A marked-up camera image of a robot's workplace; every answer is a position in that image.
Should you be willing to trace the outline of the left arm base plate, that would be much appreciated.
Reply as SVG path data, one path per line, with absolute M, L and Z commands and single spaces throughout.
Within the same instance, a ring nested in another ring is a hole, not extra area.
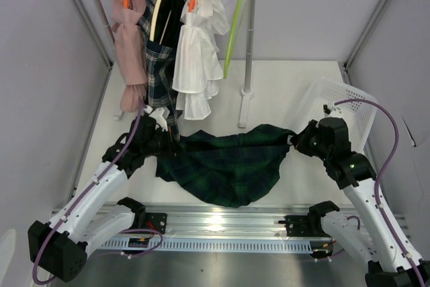
M 152 229 L 165 234 L 167 218 L 167 213 L 147 212 L 144 219 L 135 220 L 129 229 Z

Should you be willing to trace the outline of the dark green plaid skirt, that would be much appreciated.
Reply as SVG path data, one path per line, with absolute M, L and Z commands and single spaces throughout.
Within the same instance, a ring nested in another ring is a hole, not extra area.
M 238 208 L 267 195 L 290 151 L 285 128 L 260 124 L 246 133 L 214 136 L 200 130 L 179 141 L 176 155 L 157 159 L 156 176 L 197 199 Z

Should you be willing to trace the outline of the green plastic hanger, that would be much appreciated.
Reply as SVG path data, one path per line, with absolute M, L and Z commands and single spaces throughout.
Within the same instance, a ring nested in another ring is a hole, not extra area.
M 228 37 L 228 44 L 226 47 L 226 53 L 225 53 L 225 59 L 224 59 L 224 70 L 223 70 L 224 79 L 228 78 L 232 55 L 234 54 L 238 33 L 241 29 L 247 6 L 248 6 L 248 0 L 237 0 L 236 7 L 234 9 L 234 15 L 232 17 L 231 29 Z

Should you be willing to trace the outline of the white plastic basket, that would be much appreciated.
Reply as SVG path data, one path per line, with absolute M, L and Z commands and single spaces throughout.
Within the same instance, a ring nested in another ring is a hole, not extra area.
M 376 98 L 345 83 L 320 78 L 312 82 L 294 112 L 290 129 L 301 132 L 311 120 L 324 118 L 323 105 L 334 103 L 342 111 L 342 119 L 349 129 L 351 149 L 362 153 L 366 145 L 377 108 L 363 100 Z

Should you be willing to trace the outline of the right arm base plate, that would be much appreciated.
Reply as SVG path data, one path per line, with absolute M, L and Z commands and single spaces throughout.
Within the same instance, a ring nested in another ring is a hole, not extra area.
M 286 229 L 289 237 L 329 237 L 314 219 L 307 215 L 287 215 L 277 222 Z

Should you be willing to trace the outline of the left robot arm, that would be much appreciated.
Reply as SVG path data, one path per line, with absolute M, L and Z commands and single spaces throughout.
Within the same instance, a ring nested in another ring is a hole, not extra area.
M 139 170 L 147 157 L 174 153 L 175 141 L 165 108 L 146 108 L 132 121 L 130 130 L 107 149 L 90 181 L 47 222 L 35 221 L 28 229 L 32 279 L 39 286 L 58 278 L 74 280 L 90 256 L 121 233 L 144 233 L 161 238 L 166 222 L 158 223 L 144 204 L 122 198 L 97 217 L 108 198 Z

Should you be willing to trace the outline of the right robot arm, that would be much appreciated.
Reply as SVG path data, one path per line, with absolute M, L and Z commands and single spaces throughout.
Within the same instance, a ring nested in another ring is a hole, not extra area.
M 313 235 L 332 236 L 365 269 L 367 286 L 428 286 L 429 262 L 413 247 L 382 192 L 368 159 L 352 150 L 341 118 L 312 120 L 290 142 L 303 155 L 322 161 L 327 175 L 352 203 L 365 230 L 348 223 L 331 201 L 311 206 L 306 226 Z

